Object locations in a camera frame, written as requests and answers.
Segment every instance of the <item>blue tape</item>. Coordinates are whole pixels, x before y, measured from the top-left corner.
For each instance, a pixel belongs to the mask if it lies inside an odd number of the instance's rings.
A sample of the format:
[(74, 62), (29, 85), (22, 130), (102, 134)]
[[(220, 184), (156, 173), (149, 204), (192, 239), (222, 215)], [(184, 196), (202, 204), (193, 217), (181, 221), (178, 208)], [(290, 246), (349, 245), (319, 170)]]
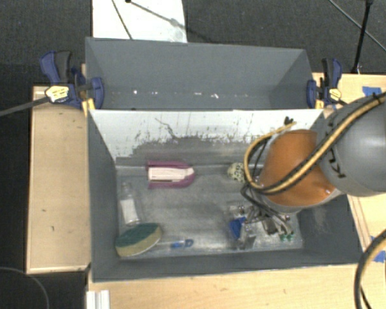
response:
[(362, 91), (363, 91), (363, 94), (365, 94), (365, 96), (371, 96), (373, 94), (381, 94), (380, 87), (367, 87), (367, 86), (363, 86), (362, 87)]
[(386, 251), (381, 250), (378, 255), (376, 255), (373, 259), (374, 262), (384, 263), (386, 261)]

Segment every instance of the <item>wooden board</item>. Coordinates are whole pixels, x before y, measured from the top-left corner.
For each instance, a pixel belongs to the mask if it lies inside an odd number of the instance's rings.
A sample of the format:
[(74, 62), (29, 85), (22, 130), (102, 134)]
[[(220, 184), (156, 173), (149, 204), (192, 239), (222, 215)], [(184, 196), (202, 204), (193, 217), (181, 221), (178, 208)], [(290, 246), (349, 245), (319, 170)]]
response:
[[(45, 88), (34, 88), (34, 99)], [(86, 119), (63, 105), (33, 109), (27, 273), (84, 270), (90, 262)]]

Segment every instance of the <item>blue clamp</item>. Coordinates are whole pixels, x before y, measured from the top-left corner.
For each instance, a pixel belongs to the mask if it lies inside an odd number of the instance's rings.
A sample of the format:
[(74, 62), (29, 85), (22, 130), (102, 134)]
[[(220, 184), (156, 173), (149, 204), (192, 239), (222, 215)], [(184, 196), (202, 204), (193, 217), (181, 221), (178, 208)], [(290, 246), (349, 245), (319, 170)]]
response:
[(320, 79), (320, 87), (314, 80), (308, 81), (306, 100), (309, 108), (316, 106), (316, 101), (321, 100), (325, 106), (340, 102), (340, 91), (337, 89), (342, 78), (342, 65), (336, 59), (322, 59), (324, 78)]
[(69, 51), (48, 51), (40, 58), (41, 71), (50, 80), (51, 87), (46, 96), (54, 104), (65, 104), (81, 109), (82, 101), (92, 98), (96, 109), (100, 109), (104, 101), (104, 87), (100, 77), (92, 78), (86, 84), (83, 74), (72, 67), (70, 69), (71, 53)]

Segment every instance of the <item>small yellow object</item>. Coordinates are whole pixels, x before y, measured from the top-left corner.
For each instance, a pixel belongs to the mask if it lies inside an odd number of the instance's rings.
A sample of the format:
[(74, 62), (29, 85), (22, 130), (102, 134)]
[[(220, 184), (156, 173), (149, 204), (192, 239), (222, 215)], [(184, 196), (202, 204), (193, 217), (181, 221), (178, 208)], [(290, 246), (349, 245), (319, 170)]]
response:
[(84, 116), (87, 117), (87, 111), (88, 110), (94, 110), (96, 109), (95, 107), (95, 101), (92, 98), (89, 98), (87, 100), (84, 100), (82, 102), (82, 108), (84, 112)]
[(324, 108), (324, 102), (322, 100), (316, 100), (315, 109), (323, 109), (323, 108)]
[(57, 100), (69, 97), (69, 88), (67, 86), (52, 86), (46, 90), (46, 96), (54, 103)]
[(331, 99), (333, 99), (333, 100), (340, 100), (340, 98), (342, 97), (342, 93), (337, 88), (330, 89), (329, 94), (330, 94)]

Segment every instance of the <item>round sponge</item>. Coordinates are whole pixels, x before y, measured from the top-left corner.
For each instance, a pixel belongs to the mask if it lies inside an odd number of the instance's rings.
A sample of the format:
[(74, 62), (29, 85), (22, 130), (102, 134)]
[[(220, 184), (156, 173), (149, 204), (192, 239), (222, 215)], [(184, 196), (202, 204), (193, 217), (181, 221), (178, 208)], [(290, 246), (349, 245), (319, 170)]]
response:
[(124, 258), (146, 252), (159, 242), (162, 234), (157, 223), (139, 224), (116, 238), (117, 254)]

